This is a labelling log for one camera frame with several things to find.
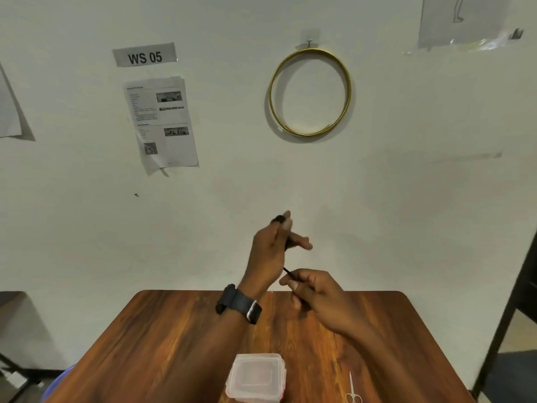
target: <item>person's left hand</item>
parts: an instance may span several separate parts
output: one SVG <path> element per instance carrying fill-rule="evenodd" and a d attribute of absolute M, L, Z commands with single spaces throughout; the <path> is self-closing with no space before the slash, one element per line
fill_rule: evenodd
<path fill-rule="evenodd" d="M 288 248 L 300 246 L 311 250 L 309 237 L 302 237 L 291 232 L 293 220 L 291 212 L 286 211 L 285 222 L 271 222 L 259 230 L 253 237 L 252 250 L 248 266 L 238 289 L 248 297 L 258 299 L 272 283 L 281 275 L 285 263 L 285 243 L 289 239 Z"/>

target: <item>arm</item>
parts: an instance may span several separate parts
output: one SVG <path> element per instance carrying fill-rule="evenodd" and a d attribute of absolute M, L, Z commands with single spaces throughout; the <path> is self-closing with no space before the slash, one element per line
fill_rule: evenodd
<path fill-rule="evenodd" d="M 427 402 L 403 363 L 326 271 L 299 269 L 293 273 L 302 282 L 286 275 L 280 284 L 292 289 L 294 307 L 303 309 L 299 298 L 306 301 L 322 325 L 343 335 L 366 362 L 376 386 L 382 388 L 380 393 L 393 403 Z"/>
<path fill-rule="evenodd" d="M 291 231 L 293 221 L 272 222 L 253 238 L 248 267 L 238 289 L 259 300 L 284 267 L 285 243 L 312 248 L 309 238 Z M 244 315 L 226 309 L 215 324 L 193 345 L 184 360 L 175 359 L 155 400 L 158 403 L 218 402 L 233 361 L 248 328 Z"/>

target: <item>hand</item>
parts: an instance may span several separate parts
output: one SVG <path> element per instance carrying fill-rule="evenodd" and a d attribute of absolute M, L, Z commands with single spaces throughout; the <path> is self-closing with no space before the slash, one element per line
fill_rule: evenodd
<path fill-rule="evenodd" d="M 284 269 L 285 243 L 289 240 L 288 248 L 300 246 L 311 250 L 309 237 L 302 237 L 291 232 L 293 220 L 291 212 L 284 213 L 284 223 L 271 222 L 259 230 L 253 237 L 252 250 L 248 259 L 248 267 L 238 289 L 248 297 L 259 297 L 274 283 Z"/>
<path fill-rule="evenodd" d="M 301 282 L 285 275 L 280 284 L 293 291 L 291 299 L 296 310 L 303 309 L 300 299 L 306 301 L 325 328 L 344 336 L 349 336 L 357 324 L 365 324 L 357 305 L 328 272 L 298 269 L 292 273 Z"/>

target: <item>container lid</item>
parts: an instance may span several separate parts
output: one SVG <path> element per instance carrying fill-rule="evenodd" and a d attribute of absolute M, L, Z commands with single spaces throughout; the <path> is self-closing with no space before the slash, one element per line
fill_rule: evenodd
<path fill-rule="evenodd" d="M 280 401 L 285 389 L 285 362 L 278 353 L 239 354 L 225 393 L 232 399 Z"/>

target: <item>blue bucket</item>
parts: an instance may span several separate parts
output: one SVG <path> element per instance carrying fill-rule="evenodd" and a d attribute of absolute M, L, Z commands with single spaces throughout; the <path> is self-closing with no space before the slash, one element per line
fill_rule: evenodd
<path fill-rule="evenodd" d="M 59 375 L 54 381 L 50 384 L 49 387 L 44 391 L 43 396 L 41 397 L 41 403 L 44 403 L 45 400 L 51 395 L 52 392 L 54 392 L 54 389 L 58 387 L 60 382 L 63 380 L 65 376 L 67 376 L 67 373 L 71 372 L 71 369 L 75 367 L 74 365 L 65 369 L 65 371 Z"/>

